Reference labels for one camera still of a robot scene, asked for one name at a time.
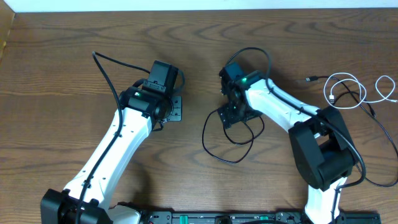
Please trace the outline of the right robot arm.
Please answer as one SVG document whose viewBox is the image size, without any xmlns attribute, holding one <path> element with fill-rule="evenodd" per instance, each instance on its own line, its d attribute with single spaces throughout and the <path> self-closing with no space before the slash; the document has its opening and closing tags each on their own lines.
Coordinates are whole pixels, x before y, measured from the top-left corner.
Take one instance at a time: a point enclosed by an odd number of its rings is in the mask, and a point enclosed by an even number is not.
<svg viewBox="0 0 398 224">
<path fill-rule="evenodd" d="M 331 223 L 340 211 L 336 188 L 342 186 L 358 162 L 341 113 L 323 110 L 290 96 L 256 70 L 243 72 L 233 62 L 219 72 L 227 104 L 218 109 L 225 129 L 266 115 L 288 132 L 295 164 L 308 184 L 305 214 L 312 223 Z"/>
</svg>

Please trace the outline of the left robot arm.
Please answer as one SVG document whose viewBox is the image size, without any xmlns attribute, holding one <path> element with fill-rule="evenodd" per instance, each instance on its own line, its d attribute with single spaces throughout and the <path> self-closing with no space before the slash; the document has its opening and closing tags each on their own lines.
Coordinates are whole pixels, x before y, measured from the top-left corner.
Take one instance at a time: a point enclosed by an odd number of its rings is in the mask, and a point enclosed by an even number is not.
<svg viewBox="0 0 398 224">
<path fill-rule="evenodd" d="M 53 189 L 40 203 L 42 223 L 139 223 L 141 213 L 127 205 L 111 207 L 116 186 L 140 144 L 168 121 L 182 118 L 176 86 L 183 72 L 156 60 L 146 79 L 117 96 L 109 129 L 83 168 L 59 192 Z"/>
</svg>

